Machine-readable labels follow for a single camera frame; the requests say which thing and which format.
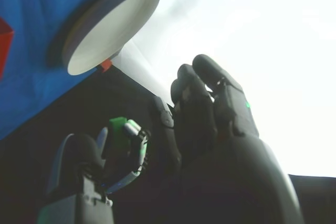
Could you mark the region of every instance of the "white background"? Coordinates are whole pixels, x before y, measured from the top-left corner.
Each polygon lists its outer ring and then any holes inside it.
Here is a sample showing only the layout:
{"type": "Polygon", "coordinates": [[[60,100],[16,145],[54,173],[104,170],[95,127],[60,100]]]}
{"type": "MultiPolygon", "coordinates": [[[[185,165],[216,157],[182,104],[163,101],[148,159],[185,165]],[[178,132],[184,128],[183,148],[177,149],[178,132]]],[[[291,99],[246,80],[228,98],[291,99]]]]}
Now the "white background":
{"type": "Polygon", "coordinates": [[[336,177],[336,0],[160,0],[113,62],[171,103],[198,54],[242,85],[286,172],[336,177]]]}

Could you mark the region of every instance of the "robotic hand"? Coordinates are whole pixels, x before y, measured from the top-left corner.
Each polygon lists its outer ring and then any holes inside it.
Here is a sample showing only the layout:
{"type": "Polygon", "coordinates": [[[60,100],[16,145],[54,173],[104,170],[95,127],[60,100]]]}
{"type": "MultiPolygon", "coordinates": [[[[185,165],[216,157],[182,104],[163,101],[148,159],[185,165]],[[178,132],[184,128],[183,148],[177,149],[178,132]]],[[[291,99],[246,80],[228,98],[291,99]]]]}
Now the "robotic hand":
{"type": "Polygon", "coordinates": [[[224,69],[198,55],[178,70],[171,96],[182,155],[175,222],[304,223],[289,176],[259,139],[243,89],[224,69]]]}

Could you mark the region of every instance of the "red block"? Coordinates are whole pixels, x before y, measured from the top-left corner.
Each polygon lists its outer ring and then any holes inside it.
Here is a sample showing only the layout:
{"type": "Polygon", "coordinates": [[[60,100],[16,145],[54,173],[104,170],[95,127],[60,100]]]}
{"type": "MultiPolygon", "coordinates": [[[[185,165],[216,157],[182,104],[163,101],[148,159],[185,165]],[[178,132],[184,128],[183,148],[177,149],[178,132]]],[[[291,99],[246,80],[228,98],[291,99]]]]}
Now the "red block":
{"type": "Polygon", "coordinates": [[[12,42],[14,31],[0,18],[0,79],[5,69],[5,63],[12,42]]]}

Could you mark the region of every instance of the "black surface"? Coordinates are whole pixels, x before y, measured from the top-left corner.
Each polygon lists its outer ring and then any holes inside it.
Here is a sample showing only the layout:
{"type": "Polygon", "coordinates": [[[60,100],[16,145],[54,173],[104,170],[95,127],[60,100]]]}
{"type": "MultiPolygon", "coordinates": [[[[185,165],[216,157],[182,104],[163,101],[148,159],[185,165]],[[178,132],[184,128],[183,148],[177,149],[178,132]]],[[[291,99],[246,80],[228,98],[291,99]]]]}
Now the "black surface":
{"type": "MultiPolygon", "coordinates": [[[[52,160],[66,135],[86,133],[96,138],[107,120],[118,116],[132,118],[151,130],[148,103],[152,97],[152,93],[112,67],[104,74],[94,73],[1,140],[0,222],[35,223],[37,209],[44,203],[43,190],[52,160]]],[[[307,224],[336,223],[336,179],[291,179],[307,224]]],[[[165,204],[158,198],[158,191],[165,192],[165,196],[173,194],[151,184],[145,176],[120,190],[113,198],[115,222],[158,223],[159,210],[165,204]],[[145,193],[149,187],[155,189],[151,195],[145,193]]]]}

